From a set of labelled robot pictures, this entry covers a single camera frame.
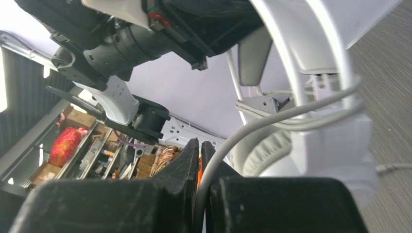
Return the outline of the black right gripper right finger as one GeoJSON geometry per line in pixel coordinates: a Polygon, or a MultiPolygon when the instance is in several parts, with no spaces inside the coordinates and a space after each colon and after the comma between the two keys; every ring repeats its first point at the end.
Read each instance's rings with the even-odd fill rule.
{"type": "Polygon", "coordinates": [[[226,162],[214,173],[205,233],[366,233],[344,184],[332,178],[245,178],[226,162]]]}

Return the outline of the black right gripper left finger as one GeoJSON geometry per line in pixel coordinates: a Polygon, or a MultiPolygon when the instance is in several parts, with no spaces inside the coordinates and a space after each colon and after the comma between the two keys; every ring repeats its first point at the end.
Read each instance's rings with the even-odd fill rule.
{"type": "Polygon", "coordinates": [[[199,142],[151,178],[56,180],[27,197],[12,233],[190,233],[199,142]]]}

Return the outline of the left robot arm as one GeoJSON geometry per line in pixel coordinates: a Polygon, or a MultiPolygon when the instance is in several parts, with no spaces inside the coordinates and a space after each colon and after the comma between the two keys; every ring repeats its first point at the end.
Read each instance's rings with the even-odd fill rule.
{"type": "Polygon", "coordinates": [[[205,70],[207,58],[222,53],[226,37],[201,31],[209,17],[196,9],[213,9],[211,0],[19,0],[18,6],[51,31],[59,49],[51,63],[67,79],[88,90],[103,107],[87,111],[106,126],[149,145],[162,137],[170,120],[162,105],[130,93],[126,83],[135,67],[169,52],[205,70]]]}

